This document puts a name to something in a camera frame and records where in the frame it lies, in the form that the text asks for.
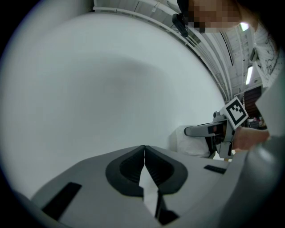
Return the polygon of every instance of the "ceiling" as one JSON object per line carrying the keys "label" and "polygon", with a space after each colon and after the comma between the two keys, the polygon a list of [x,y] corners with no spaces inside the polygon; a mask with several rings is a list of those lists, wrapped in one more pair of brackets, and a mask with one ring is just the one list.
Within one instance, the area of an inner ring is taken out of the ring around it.
{"label": "ceiling", "polygon": [[189,37],[185,40],[171,19],[174,13],[179,12],[176,0],[95,0],[94,5],[95,12],[108,10],[109,13],[134,17],[143,15],[140,19],[151,22],[171,35],[173,31],[176,32],[179,37],[175,37],[185,43],[209,70],[225,102],[235,96],[241,99],[245,91],[262,84],[256,69],[253,69],[249,85],[245,84],[247,69],[252,65],[249,62],[254,43],[252,28],[242,31],[240,26],[236,26],[226,32],[204,34],[189,28]]}

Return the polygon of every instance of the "white curved wall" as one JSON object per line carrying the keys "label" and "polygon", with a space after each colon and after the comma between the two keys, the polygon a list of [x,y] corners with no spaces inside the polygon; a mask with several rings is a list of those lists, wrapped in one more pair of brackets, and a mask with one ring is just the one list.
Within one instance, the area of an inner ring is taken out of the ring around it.
{"label": "white curved wall", "polygon": [[2,159],[29,198],[88,157],[141,144],[175,147],[179,125],[212,121],[224,101],[200,61],[134,18],[88,14],[4,69]]}

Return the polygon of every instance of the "white pipe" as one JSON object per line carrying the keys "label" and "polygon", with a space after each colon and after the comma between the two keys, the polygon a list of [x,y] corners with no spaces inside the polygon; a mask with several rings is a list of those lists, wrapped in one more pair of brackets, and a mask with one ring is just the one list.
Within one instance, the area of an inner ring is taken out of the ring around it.
{"label": "white pipe", "polygon": [[[215,61],[215,63],[217,64],[218,68],[219,68],[219,71],[222,75],[222,78],[223,78],[223,81],[226,82],[226,77],[224,75],[224,71],[220,65],[220,62],[218,62],[218,57],[216,56],[216,54],[214,53],[213,49],[210,47],[210,45],[208,44],[208,42],[206,41],[206,39],[202,36],[201,33],[199,33],[198,31],[196,31],[194,28],[192,27],[189,27],[189,29],[201,40],[201,42],[205,45],[205,47],[207,48],[207,50],[210,52],[210,54],[213,56],[213,59]],[[229,91],[228,91],[228,85],[227,83],[225,83],[225,86],[226,86],[226,91],[227,91],[227,94],[228,94],[228,98],[230,98],[230,94],[229,94]]]}
{"label": "white pipe", "polygon": [[[97,10],[100,10],[100,11],[112,11],[112,12],[123,12],[123,13],[128,13],[130,15],[135,15],[135,16],[138,16],[138,17],[141,17],[143,19],[146,19],[146,20],[149,20],[161,27],[164,27],[167,31],[171,32],[173,35],[175,35],[178,39],[180,39],[185,45],[188,45],[191,50],[193,50],[198,56],[201,56],[199,52],[196,51],[196,48],[194,48],[183,36],[181,36],[180,34],[178,34],[177,32],[175,32],[173,29],[169,28],[168,26],[166,26],[165,24],[155,20],[155,19],[152,19],[151,17],[148,17],[148,16],[145,16],[143,14],[140,14],[140,13],[137,13],[137,12],[133,12],[133,11],[130,11],[130,10],[125,10],[125,9],[118,9],[118,8],[109,8],[109,7],[93,7],[93,10],[96,12]],[[222,88],[221,84],[219,83],[219,81],[217,80],[215,74],[213,73],[213,71],[211,70],[211,68],[209,67],[209,64],[204,61],[201,57],[201,60],[203,61],[203,63],[208,67],[208,69],[211,71],[216,83],[218,84],[218,86],[220,87],[221,91],[224,93],[224,96],[225,98],[227,97],[226,96],[226,93],[224,91],[224,89]]]}
{"label": "white pipe", "polygon": [[237,30],[237,26],[235,27],[235,29],[236,29],[237,39],[240,45],[240,56],[241,56],[241,65],[242,65],[241,86],[242,86],[242,90],[244,90],[244,77],[243,77],[244,76],[244,52],[242,51],[242,48],[241,48],[241,40],[240,40],[239,32]]}
{"label": "white pipe", "polygon": [[[215,38],[213,37],[212,34],[205,33],[204,35],[206,35],[209,38],[209,40],[212,42],[214,47],[219,47],[218,42],[215,40]],[[218,52],[218,55],[219,55],[223,65],[224,65],[224,68],[225,68],[225,71],[226,71],[226,76],[227,76],[227,79],[228,79],[228,85],[230,87],[230,100],[231,100],[232,99],[232,83],[231,83],[230,75],[229,75],[229,72],[228,72],[227,64],[226,64],[226,61],[224,59],[224,55],[221,52],[221,48],[217,48],[216,51]]]}
{"label": "white pipe", "polygon": [[169,15],[173,15],[177,12],[175,12],[173,9],[169,8],[168,6],[162,4],[161,2],[155,1],[155,0],[139,0],[140,2],[145,2],[149,5],[152,5],[158,9],[161,9],[162,11],[164,11],[165,13],[169,14]]}
{"label": "white pipe", "polygon": [[[214,70],[216,71],[216,73],[218,74],[218,71],[216,70],[215,66],[213,65],[211,59],[209,58],[209,55],[205,52],[205,49],[204,49],[203,47],[201,47],[200,44],[197,44],[197,45],[195,46],[195,48],[200,51],[200,53],[202,54],[201,56],[203,56],[203,58],[204,58],[205,60],[207,59],[207,61],[204,61],[204,63],[206,64],[206,66],[208,67],[208,69],[209,69],[209,70],[210,70],[210,69],[214,69]],[[221,84],[220,84],[220,81],[217,79],[216,74],[214,74],[212,70],[210,70],[210,71],[211,71],[211,73],[212,73],[212,75],[213,75],[213,77],[214,77],[216,83],[218,84],[218,86],[219,86],[219,87],[221,88],[221,90],[223,91],[224,97],[225,97],[225,99],[226,99],[226,98],[227,98],[227,95],[226,95],[224,89],[222,88],[222,86],[221,86]]]}

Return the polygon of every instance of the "black plastic part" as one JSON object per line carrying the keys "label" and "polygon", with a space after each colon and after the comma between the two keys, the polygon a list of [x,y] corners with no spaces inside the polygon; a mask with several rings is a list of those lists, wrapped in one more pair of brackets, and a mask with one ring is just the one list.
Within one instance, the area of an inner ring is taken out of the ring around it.
{"label": "black plastic part", "polygon": [[188,16],[188,0],[177,0],[178,7],[184,16]]}
{"label": "black plastic part", "polygon": [[173,211],[169,211],[166,208],[163,195],[160,191],[158,191],[158,199],[157,206],[155,211],[155,218],[162,224],[166,225],[172,222],[175,219],[178,219],[179,216],[175,214]]}
{"label": "black plastic part", "polygon": [[145,147],[145,164],[153,181],[164,194],[176,193],[185,183],[186,167],[150,146]]}
{"label": "black plastic part", "polygon": [[206,165],[204,169],[208,169],[210,171],[216,172],[216,173],[221,173],[224,174],[227,169],[216,167],[216,166],[211,166],[211,165]]}
{"label": "black plastic part", "polygon": [[218,124],[215,126],[209,126],[208,127],[208,133],[209,134],[212,134],[212,133],[223,134],[223,124]]}
{"label": "black plastic part", "polygon": [[143,197],[139,179],[144,166],[144,148],[140,146],[110,162],[106,178],[110,185],[123,195]]}
{"label": "black plastic part", "polygon": [[183,37],[188,37],[189,33],[185,27],[185,23],[183,21],[183,15],[182,14],[173,14],[172,15],[172,23],[176,26],[178,31],[181,33]]}
{"label": "black plastic part", "polygon": [[211,156],[215,152],[215,147],[213,145],[212,137],[205,137],[205,139],[206,139],[206,143],[208,145],[210,156]]}
{"label": "black plastic part", "polygon": [[230,143],[230,146],[228,148],[228,156],[232,155],[232,142]]}
{"label": "black plastic part", "polygon": [[66,210],[72,199],[82,185],[69,182],[43,209],[42,211],[54,220],[58,220]]}
{"label": "black plastic part", "polygon": [[198,124],[197,126],[202,126],[202,125],[206,125],[206,124],[209,124],[209,123],[202,123],[202,124]]}

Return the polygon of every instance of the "person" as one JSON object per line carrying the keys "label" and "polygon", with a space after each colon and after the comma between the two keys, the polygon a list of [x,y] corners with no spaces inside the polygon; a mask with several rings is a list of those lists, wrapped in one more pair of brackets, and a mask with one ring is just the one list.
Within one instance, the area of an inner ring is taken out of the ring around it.
{"label": "person", "polygon": [[[177,0],[177,3],[188,25],[196,30],[217,32],[238,26],[241,22],[252,26],[257,54],[254,64],[264,87],[274,83],[285,65],[285,55],[280,42],[276,42],[276,31],[268,31],[269,26],[276,26],[274,18],[264,16],[270,6],[267,9],[267,4],[260,4],[257,0]],[[248,150],[268,138],[267,130],[238,127],[233,149]]]}

